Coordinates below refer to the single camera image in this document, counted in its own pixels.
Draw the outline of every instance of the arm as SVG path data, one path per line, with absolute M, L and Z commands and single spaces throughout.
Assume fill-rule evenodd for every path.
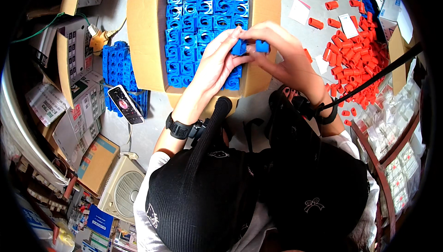
M 222 88 L 234 67 L 253 60 L 252 56 L 238 57 L 230 53 L 241 32 L 241 27 L 226 30 L 207 45 L 192 82 L 172 112 L 174 121 L 187 125 L 195 123 L 211 98 Z M 185 143 L 186 140 L 174 138 L 169 129 L 163 128 L 154 153 L 162 151 L 172 157 L 183 149 Z
M 332 102 L 323 79 L 315 73 L 307 60 L 302 44 L 285 29 L 273 22 L 263 22 L 243 32 L 240 38 L 261 39 L 274 46 L 284 58 L 284 61 L 279 64 L 269 61 L 264 53 L 256 52 L 252 46 L 248 47 L 248 52 L 266 72 L 290 88 L 306 95 L 314 107 L 321 103 L 327 105 Z M 331 112 L 332 108 L 329 108 L 321 111 L 320 115 L 327 117 Z M 339 135 L 345 130 L 338 114 L 332 123 L 318 124 L 318 127 L 323 137 Z

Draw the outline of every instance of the green wire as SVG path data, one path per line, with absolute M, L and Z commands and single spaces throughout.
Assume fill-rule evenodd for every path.
M 35 37 L 36 35 L 42 33 L 44 30 L 46 30 L 49 26 L 51 26 L 52 23 L 54 23 L 54 21 L 55 21 L 57 18 L 59 18 L 60 16 L 62 16 L 62 15 L 64 15 L 64 14 L 65 14 L 64 12 L 58 13 L 58 14 L 54 17 L 54 19 L 53 19 L 48 25 L 46 25 L 43 29 L 41 29 L 41 30 L 38 31 L 37 33 L 33 34 L 32 36 L 29 36 L 29 37 L 24 38 L 24 39 L 18 39 L 18 40 L 12 41 L 11 43 L 24 42 L 24 41 L 26 41 L 26 40 L 28 40 L 28 39 L 30 39 L 30 38 Z M 86 20 L 86 22 L 88 23 L 88 25 L 91 25 L 91 23 L 89 23 L 89 20 L 88 20 L 88 18 L 86 17 L 85 14 L 83 14 L 83 13 L 76 13 L 75 15 L 79 15 L 79 16 L 83 17 L 83 18 Z

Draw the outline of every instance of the black cable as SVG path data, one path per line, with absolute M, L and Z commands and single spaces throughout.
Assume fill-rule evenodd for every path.
M 340 104 L 341 102 L 345 101 L 346 99 L 348 99 L 348 98 L 356 95 L 357 93 L 361 92 L 362 90 L 366 89 L 367 87 L 372 85 L 372 83 L 375 83 L 378 79 L 382 78 L 383 76 L 386 76 L 389 72 L 394 71 L 397 67 L 401 66 L 405 62 L 407 62 L 410 59 L 412 59 L 413 57 L 417 56 L 422 51 L 423 51 L 423 47 L 422 47 L 421 43 L 418 42 L 410 50 L 408 50 L 405 54 L 403 54 L 400 58 L 396 59 L 393 63 L 391 63 L 389 66 L 387 66 L 384 70 L 377 73 L 374 77 L 372 77 L 371 79 L 369 79 L 368 81 L 363 83 L 361 86 L 354 89 L 350 93 L 346 94 L 342 98 L 337 99 L 337 100 L 333 101 L 332 103 L 329 103 L 328 105 L 325 105 L 323 107 L 319 106 L 319 108 L 321 108 L 321 111 L 323 111 L 323 110 L 326 110 L 326 109 L 333 107 L 337 104 Z

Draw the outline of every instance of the white t-shirt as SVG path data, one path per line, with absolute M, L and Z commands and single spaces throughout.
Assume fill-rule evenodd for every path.
M 360 158 L 358 149 L 355 144 L 352 143 L 351 136 L 346 132 L 346 130 L 339 135 L 322 138 L 322 141 L 346 151 L 356 159 Z M 141 184 L 136 201 L 134 202 L 134 218 L 137 229 L 137 249 L 139 252 L 170 252 L 170 250 L 158 237 L 157 233 L 149 222 L 145 211 L 147 190 L 149 188 L 149 177 L 151 177 L 152 172 L 163 166 L 168 161 L 169 156 L 163 152 L 156 152 L 151 156 L 146 176 Z M 365 214 L 366 216 L 372 217 L 372 220 L 374 221 L 377 212 L 377 200 L 380 188 L 369 172 L 366 172 L 366 176 L 369 181 L 370 189 L 368 201 L 365 207 Z M 377 227 L 375 226 L 374 222 L 369 224 L 369 226 L 371 236 L 368 239 L 368 244 L 372 244 L 377 233 Z M 271 218 L 268 216 L 268 209 L 263 203 L 257 202 L 248 230 L 241 240 L 234 244 L 234 246 L 230 249 L 230 252 L 259 251 L 264 237 L 266 236 L 266 231 L 273 228 L 274 224 Z

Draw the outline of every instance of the white fan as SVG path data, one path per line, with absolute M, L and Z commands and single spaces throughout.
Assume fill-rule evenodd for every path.
M 122 153 L 97 206 L 105 213 L 131 224 L 135 224 L 132 207 L 144 179 L 144 174 L 132 162 L 137 158 L 136 153 Z

